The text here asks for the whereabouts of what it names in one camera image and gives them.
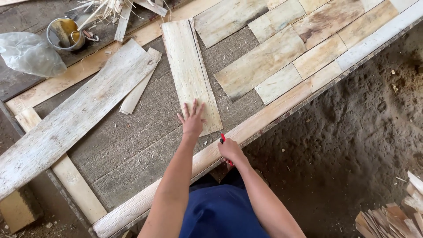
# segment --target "wooden frame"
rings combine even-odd
[[[244,141],[240,146],[241,147],[246,146],[247,144],[249,144],[250,142],[252,142],[253,140],[255,140],[257,137],[259,137],[260,135],[264,134],[270,128],[274,127],[276,124],[278,124],[279,122],[281,122],[282,120],[284,120],[285,118],[287,118],[288,116],[290,116],[291,114],[293,114],[294,112],[296,112],[298,109],[300,109],[301,107],[303,107],[304,105],[306,105],[307,103],[309,103],[310,101],[312,101],[313,99],[315,99],[316,97],[318,97],[321,93],[323,93],[324,91],[326,91],[328,88],[330,88],[331,86],[333,86],[335,83],[337,83],[338,81],[340,81],[344,77],[346,77],[349,73],[351,73],[357,67],[359,67],[364,62],[366,62],[367,60],[369,60],[371,57],[373,57],[374,55],[376,55],[377,53],[379,53],[382,49],[384,49],[385,47],[387,47],[388,45],[390,45],[393,41],[395,41],[396,39],[400,38],[408,30],[410,30],[411,28],[413,28],[416,24],[418,24],[422,20],[423,20],[423,17],[418,18],[416,21],[414,21],[408,27],[405,27],[403,30],[401,30],[399,33],[397,33],[394,37],[392,37],[391,39],[389,39],[388,41],[386,41],[385,43],[383,43],[381,46],[379,46],[374,51],[372,51],[371,53],[369,53],[363,59],[361,59],[357,63],[353,64],[349,69],[347,69],[345,72],[343,72],[340,76],[338,76],[337,78],[335,78],[334,80],[332,80],[331,82],[329,82],[327,85],[325,85],[321,89],[319,89],[316,92],[312,93],[310,96],[308,96],[306,99],[304,99],[303,101],[301,101],[299,104],[297,104],[296,106],[294,106],[292,109],[290,109],[289,111],[287,111],[286,113],[284,113],[283,115],[281,115],[276,120],[274,120],[272,122],[269,122],[269,124],[267,126],[265,126],[263,129],[259,130],[257,133],[255,133],[253,136],[251,136],[249,139],[247,139],[246,141]],[[6,114],[7,118],[11,121],[13,127],[17,130],[17,132],[19,133],[19,135],[20,136],[23,136],[24,135],[23,131],[16,124],[16,122],[14,121],[14,119],[13,119],[10,111],[4,105],[4,103],[0,103],[0,108]],[[200,178],[201,176],[203,176],[204,174],[206,174],[207,172],[209,172],[210,170],[212,170],[213,168],[215,168],[219,164],[220,164],[220,160],[217,160],[212,165],[210,165],[209,167],[207,167],[205,170],[203,170],[200,173],[198,173],[198,175],[194,176],[192,178],[192,182],[196,181],[198,178]],[[48,169],[47,170],[47,173],[48,173],[50,179],[52,179],[52,181],[55,184],[55,186],[60,190],[60,193],[62,194],[62,196],[68,201],[71,209],[75,212],[75,214],[77,215],[78,219],[82,222],[82,224],[85,227],[89,227],[90,226],[89,225],[90,223],[87,222],[86,217],[84,217],[82,215],[82,213],[80,212],[79,208],[73,203],[73,199],[63,189],[61,183],[57,180],[57,178],[55,177],[55,175],[51,172],[51,169]],[[121,228],[120,230],[118,230],[117,232],[115,232],[110,237],[113,237],[113,238],[118,237],[119,235],[121,235],[122,233],[124,233],[126,230],[128,230],[132,225],[134,225],[134,224],[140,222],[142,219],[144,219],[148,215],[148,212],[149,212],[149,210],[146,211],[146,212],[144,212],[143,214],[141,214],[137,218],[135,218],[132,222],[128,223],[126,226],[124,226],[123,228]]]

